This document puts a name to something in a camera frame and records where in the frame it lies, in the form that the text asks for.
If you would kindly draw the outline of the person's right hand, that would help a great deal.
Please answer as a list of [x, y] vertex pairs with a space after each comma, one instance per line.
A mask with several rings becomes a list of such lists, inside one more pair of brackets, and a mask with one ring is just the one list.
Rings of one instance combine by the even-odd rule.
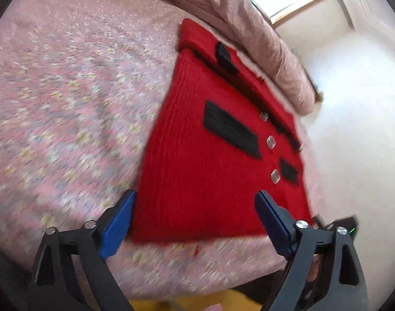
[[315, 255], [313, 257], [313, 261], [310, 267], [308, 277], [306, 278], [307, 282], [312, 282], [317, 279], [320, 267], [321, 267], [321, 257], [319, 255]]

